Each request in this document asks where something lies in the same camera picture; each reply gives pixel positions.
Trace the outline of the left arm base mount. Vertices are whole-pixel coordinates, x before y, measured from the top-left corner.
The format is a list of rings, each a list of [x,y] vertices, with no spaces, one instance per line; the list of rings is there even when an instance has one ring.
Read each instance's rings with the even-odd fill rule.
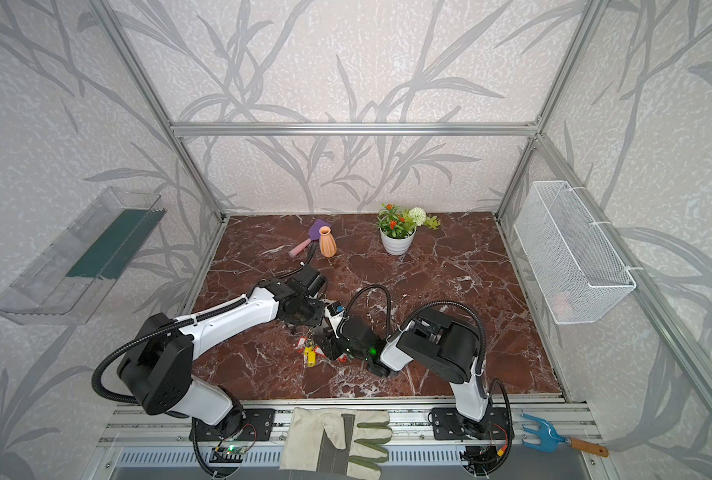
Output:
[[[275,414],[272,408],[234,408],[216,426],[217,436],[230,441],[268,441]]]

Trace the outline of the beige green work glove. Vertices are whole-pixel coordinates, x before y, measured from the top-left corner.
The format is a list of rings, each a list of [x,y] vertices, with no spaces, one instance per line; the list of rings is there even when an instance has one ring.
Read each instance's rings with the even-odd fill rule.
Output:
[[[379,479],[392,437],[390,414],[384,410],[297,408],[280,468]]]

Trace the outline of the white pot artificial plant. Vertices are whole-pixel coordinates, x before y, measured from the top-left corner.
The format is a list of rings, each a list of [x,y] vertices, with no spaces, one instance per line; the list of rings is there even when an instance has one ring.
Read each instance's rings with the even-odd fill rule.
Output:
[[[437,230],[440,219],[429,215],[421,207],[404,209],[394,204],[383,204],[378,213],[378,228],[382,244],[388,254],[402,256],[410,249],[421,227]]]

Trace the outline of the blue garden hand fork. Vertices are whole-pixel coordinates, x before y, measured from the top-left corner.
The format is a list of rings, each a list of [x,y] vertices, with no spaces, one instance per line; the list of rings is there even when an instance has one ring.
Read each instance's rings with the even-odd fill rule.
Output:
[[[557,432],[555,426],[545,419],[527,413],[523,413],[522,417],[528,420],[529,422],[536,423],[538,426],[537,429],[532,429],[528,426],[523,427],[523,430],[526,433],[530,435],[535,435],[538,439],[537,443],[525,442],[525,447],[543,453],[552,453],[558,449],[559,445],[566,445],[572,449],[596,455],[602,458],[609,457],[608,449],[602,445],[590,443],[573,437],[562,436]]]

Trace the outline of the clear plastic wall shelf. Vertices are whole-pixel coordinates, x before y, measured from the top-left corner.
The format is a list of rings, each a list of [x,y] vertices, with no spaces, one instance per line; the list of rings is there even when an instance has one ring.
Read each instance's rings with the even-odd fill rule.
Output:
[[[165,214],[157,193],[106,188],[0,295],[0,316],[87,323]]]

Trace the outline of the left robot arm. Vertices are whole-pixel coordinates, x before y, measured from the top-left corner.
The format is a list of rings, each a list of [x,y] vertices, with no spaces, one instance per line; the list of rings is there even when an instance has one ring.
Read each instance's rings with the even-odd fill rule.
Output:
[[[134,340],[100,362],[92,388],[104,399],[140,405],[149,415],[189,416],[221,436],[231,436],[247,423],[243,407],[226,390],[194,376],[193,363],[259,325],[318,325],[326,309],[318,294],[326,285],[326,277],[304,263],[207,310],[176,318],[155,314]]]

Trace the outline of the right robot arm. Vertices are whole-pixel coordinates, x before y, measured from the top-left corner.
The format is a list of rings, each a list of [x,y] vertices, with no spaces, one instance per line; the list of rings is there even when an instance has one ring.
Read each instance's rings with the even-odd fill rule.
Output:
[[[416,362],[450,384],[455,406],[431,410],[436,440],[513,439],[509,404],[501,407],[483,380],[486,335],[483,323],[468,306],[436,300],[418,307],[385,338],[350,312],[350,305],[326,301],[319,309],[314,343],[332,360],[360,360],[367,370],[389,377]]]

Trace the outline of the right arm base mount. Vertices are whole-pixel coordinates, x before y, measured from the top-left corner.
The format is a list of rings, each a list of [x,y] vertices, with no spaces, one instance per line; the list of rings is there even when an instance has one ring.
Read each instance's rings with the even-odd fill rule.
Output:
[[[508,441],[513,435],[505,407],[490,406],[479,421],[459,414],[455,408],[433,408],[429,413],[435,440]]]

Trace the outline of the yellow key tag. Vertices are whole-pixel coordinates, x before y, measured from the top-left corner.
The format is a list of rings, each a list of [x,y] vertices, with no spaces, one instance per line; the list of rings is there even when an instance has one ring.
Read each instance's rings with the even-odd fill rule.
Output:
[[[313,368],[317,365],[317,353],[314,347],[306,347],[304,355],[307,368]]]

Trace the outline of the left circuit board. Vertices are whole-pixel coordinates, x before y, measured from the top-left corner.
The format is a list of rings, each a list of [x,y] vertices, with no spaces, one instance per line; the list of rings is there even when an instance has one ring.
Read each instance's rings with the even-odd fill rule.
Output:
[[[209,462],[218,465],[242,463],[250,450],[249,445],[217,446],[212,450]]]

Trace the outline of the orange ribbed vase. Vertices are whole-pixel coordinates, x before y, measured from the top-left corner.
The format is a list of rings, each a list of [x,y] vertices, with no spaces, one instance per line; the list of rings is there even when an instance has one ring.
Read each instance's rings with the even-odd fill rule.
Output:
[[[325,258],[332,258],[338,252],[336,240],[332,234],[332,228],[328,225],[322,226],[319,229],[319,247],[321,254]]]

